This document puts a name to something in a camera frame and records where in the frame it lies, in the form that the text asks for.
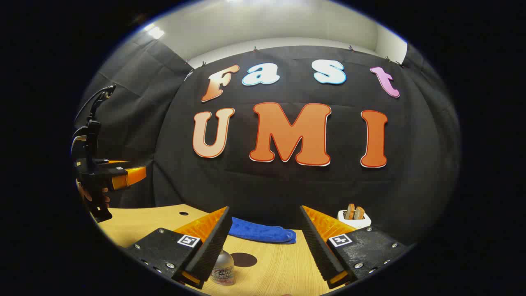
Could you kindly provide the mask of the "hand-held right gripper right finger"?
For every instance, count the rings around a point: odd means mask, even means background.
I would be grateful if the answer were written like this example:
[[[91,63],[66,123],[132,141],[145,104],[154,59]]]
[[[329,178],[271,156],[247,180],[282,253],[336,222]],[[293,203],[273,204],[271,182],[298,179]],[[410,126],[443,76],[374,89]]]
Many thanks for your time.
[[[377,227],[355,228],[308,206],[300,213],[306,243],[330,289],[368,278],[410,250]]]

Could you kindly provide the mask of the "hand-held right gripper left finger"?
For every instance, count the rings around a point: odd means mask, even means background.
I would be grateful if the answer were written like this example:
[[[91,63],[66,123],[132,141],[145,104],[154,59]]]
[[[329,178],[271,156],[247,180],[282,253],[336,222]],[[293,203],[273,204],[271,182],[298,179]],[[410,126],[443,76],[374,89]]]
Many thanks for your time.
[[[176,230],[159,227],[124,252],[161,276],[202,289],[231,230],[229,206],[220,208]]]

